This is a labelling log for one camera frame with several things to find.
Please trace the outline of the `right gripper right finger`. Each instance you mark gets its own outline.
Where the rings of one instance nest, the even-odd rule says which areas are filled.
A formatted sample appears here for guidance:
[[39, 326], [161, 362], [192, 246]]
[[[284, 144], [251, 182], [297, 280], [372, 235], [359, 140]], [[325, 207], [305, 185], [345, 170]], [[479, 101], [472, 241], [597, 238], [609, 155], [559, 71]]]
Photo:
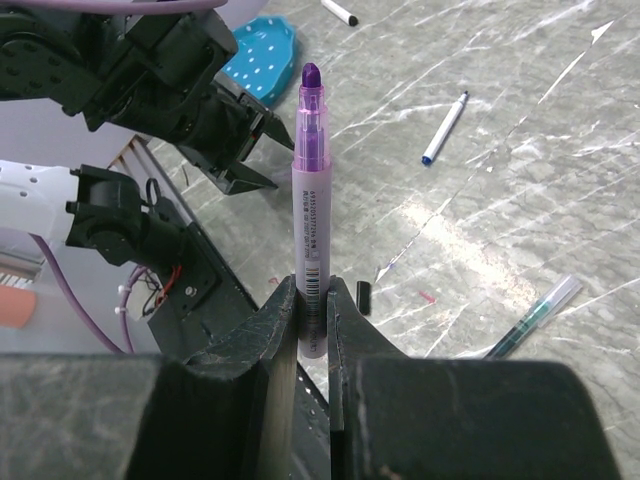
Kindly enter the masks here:
[[548, 361], [418, 359], [327, 299], [335, 479], [617, 479], [592, 398]]

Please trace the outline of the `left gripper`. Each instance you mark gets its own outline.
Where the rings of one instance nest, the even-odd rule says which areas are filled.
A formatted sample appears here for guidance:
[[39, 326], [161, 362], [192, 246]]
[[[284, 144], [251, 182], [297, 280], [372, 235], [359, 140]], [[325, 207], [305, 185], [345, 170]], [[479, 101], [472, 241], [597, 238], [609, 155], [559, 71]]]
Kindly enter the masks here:
[[[243, 113], [214, 86], [237, 52], [231, 30], [214, 11], [116, 17], [96, 74], [102, 82], [89, 104], [89, 128], [112, 123], [206, 154], [204, 174], [224, 194], [277, 185], [229, 155], [218, 155]], [[281, 117], [262, 104], [255, 141], [263, 135], [295, 148]]]

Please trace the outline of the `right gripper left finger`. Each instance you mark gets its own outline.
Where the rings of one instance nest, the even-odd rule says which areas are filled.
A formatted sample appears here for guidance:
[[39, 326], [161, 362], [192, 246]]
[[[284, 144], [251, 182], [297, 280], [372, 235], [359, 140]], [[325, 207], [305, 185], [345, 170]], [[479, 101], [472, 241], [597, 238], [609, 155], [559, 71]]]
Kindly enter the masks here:
[[296, 383], [284, 278], [217, 343], [161, 355], [1, 359], [5, 479], [284, 479]]

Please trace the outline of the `purple highlighter pen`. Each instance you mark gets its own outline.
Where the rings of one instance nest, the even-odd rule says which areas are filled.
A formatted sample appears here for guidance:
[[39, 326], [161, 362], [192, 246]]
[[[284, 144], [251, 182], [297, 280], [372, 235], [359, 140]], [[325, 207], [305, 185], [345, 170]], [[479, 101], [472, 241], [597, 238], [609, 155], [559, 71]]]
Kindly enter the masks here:
[[327, 353], [332, 168], [329, 114], [321, 72], [317, 65], [307, 63], [299, 87], [291, 185], [299, 294], [298, 348], [309, 359]]

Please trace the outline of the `green gel pen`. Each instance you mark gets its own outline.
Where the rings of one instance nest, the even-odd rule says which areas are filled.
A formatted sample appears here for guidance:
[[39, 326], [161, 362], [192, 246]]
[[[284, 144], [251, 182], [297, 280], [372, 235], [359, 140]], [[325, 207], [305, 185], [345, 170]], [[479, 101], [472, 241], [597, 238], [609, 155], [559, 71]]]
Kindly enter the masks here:
[[534, 331], [556, 316], [582, 289], [581, 281], [565, 275], [542, 295], [516, 324], [489, 350], [484, 359], [504, 359]]

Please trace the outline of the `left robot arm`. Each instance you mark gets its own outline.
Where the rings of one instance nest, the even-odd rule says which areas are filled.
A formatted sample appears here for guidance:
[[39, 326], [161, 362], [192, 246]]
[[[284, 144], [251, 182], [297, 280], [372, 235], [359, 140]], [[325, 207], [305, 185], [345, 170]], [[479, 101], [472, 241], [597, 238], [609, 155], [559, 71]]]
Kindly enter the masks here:
[[237, 42], [216, 1], [1, 5], [1, 225], [155, 271], [184, 264], [187, 229], [107, 162], [161, 139], [227, 195], [271, 186], [245, 159], [281, 118], [225, 73]]

